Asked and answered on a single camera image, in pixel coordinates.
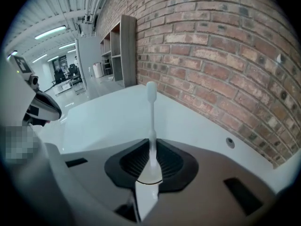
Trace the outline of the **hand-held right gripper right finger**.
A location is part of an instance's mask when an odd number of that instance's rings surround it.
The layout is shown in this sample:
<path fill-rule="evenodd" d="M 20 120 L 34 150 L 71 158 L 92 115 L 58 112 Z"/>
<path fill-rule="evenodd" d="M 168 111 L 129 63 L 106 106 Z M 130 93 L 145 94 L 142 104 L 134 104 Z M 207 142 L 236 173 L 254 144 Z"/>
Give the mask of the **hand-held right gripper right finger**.
<path fill-rule="evenodd" d="M 231 158 L 214 151 L 166 140 L 198 162 L 194 179 L 181 191 L 159 194 L 143 220 L 144 226 L 249 226 L 271 207 L 275 193 L 255 174 Z M 247 215 L 228 188 L 238 180 L 261 204 Z"/>

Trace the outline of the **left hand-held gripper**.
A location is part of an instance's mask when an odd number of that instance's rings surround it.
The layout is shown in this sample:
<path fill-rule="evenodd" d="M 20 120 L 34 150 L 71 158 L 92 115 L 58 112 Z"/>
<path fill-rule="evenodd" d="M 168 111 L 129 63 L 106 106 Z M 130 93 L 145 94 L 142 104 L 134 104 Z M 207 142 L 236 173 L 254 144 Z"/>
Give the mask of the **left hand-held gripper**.
<path fill-rule="evenodd" d="M 38 79 L 23 57 L 2 59 L 2 126 L 45 126 L 61 118 L 57 102 L 38 88 Z"/>

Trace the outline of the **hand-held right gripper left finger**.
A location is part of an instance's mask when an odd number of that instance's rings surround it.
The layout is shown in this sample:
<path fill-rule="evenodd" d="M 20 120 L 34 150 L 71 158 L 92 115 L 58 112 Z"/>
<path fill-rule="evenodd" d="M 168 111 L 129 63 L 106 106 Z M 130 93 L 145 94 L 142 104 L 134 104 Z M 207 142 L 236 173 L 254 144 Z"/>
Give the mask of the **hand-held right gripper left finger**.
<path fill-rule="evenodd" d="M 45 144 L 49 182 L 45 218 L 55 226 L 142 226 L 129 170 L 144 164 L 147 139 L 96 150 L 61 154 Z"/>

